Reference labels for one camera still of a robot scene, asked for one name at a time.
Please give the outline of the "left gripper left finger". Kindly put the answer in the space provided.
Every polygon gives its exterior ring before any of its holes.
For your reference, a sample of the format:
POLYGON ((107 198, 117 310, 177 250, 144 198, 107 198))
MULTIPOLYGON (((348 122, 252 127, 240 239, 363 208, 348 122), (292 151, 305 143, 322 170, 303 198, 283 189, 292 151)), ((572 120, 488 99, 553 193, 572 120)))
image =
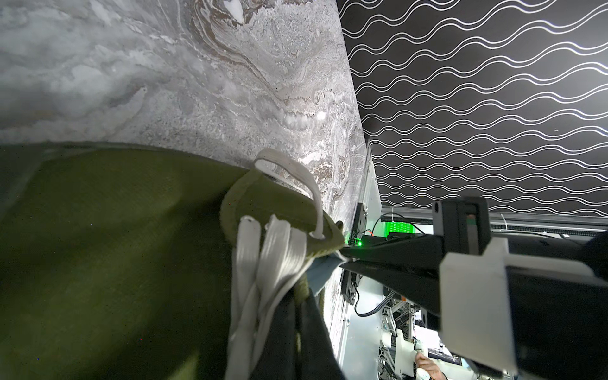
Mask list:
POLYGON ((261 358, 250 379, 296 379, 296 308, 293 291, 283 297, 274 315, 261 358))

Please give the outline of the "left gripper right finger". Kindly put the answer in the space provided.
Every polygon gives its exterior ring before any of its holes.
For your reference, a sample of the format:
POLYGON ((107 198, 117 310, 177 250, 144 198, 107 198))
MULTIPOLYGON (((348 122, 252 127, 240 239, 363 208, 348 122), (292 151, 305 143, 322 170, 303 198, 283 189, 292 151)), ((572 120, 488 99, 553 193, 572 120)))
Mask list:
POLYGON ((299 305, 299 334, 299 379, 345 379, 313 295, 299 305))

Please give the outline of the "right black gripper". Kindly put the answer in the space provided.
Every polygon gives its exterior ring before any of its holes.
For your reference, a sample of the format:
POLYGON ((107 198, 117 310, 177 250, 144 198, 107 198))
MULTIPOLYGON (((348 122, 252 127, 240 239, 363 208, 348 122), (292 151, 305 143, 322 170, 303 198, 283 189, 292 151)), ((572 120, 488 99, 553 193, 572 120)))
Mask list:
POLYGON ((481 255, 492 232, 488 203, 481 197, 436 201, 432 213, 435 235, 347 246, 340 253, 357 261, 341 267, 371 278, 440 316, 440 279, 436 270, 445 254, 481 255))

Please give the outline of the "green canvas shoe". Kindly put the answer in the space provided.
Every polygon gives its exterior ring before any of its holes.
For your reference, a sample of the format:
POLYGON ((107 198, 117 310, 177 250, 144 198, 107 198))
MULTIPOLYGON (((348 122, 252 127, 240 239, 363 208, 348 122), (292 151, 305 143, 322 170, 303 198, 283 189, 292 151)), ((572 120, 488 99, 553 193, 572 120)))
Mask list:
POLYGON ((1 377, 250 379, 338 253, 310 171, 128 144, 1 148, 1 377))

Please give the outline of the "light blue insole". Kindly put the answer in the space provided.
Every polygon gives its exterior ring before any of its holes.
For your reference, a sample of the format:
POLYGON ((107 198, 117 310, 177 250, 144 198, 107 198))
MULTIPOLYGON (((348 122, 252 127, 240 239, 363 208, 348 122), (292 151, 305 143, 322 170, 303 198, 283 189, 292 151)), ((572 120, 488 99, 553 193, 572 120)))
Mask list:
POLYGON ((316 258, 306 271, 309 288, 317 296, 326 286, 333 272, 345 261, 338 253, 316 258))

